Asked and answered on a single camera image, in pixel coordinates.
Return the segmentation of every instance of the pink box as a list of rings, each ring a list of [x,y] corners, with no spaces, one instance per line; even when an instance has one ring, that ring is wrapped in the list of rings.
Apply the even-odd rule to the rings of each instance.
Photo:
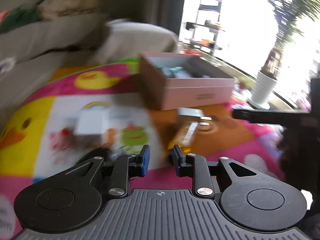
[[[167,78],[161,70],[177,66],[209,78]],[[167,52],[140,54],[140,75],[160,110],[226,103],[236,82],[199,56]]]

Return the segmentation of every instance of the yellow duck print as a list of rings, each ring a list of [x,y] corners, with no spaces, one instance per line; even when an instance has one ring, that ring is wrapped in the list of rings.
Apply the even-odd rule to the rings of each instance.
[[[119,81],[119,77],[108,77],[103,71],[88,71],[76,78],[75,86],[86,90],[99,90],[113,87]]]
[[[42,135],[55,98],[37,99],[12,115],[0,135],[0,175],[33,175]]]

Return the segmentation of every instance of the white plant pot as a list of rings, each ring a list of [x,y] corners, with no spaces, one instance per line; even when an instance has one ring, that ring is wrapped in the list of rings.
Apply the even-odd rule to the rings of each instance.
[[[277,80],[272,79],[259,71],[256,84],[252,90],[251,101],[256,105],[263,105],[276,84]]]

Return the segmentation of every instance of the round black pad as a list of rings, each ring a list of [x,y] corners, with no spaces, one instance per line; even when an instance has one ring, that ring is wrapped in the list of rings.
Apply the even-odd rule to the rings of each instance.
[[[247,195],[250,205],[262,210],[273,210],[281,207],[284,203],[284,197],[272,189],[256,189]]]
[[[307,209],[296,188],[265,174],[232,178],[220,197],[220,207],[237,224],[256,231],[275,232],[295,226]]]
[[[22,190],[14,210],[25,228],[61,233],[89,222],[101,205],[101,195],[88,178],[57,174]]]
[[[70,206],[75,196],[65,189],[49,189],[40,193],[37,202],[40,207],[48,210],[59,210]]]

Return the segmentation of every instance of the cushion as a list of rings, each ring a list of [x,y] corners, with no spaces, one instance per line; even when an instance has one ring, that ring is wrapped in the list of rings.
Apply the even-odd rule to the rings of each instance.
[[[112,21],[109,35],[92,56],[89,64],[102,65],[126,58],[138,57],[141,52],[177,52],[178,37],[159,26],[144,23]]]
[[[93,13],[98,5],[98,0],[44,0],[38,9],[43,19],[53,20],[59,16]]]
[[[0,57],[24,61],[51,49],[97,48],[103,39],[105,19],[105,14],[93,13],[25,25],[0,35]]]

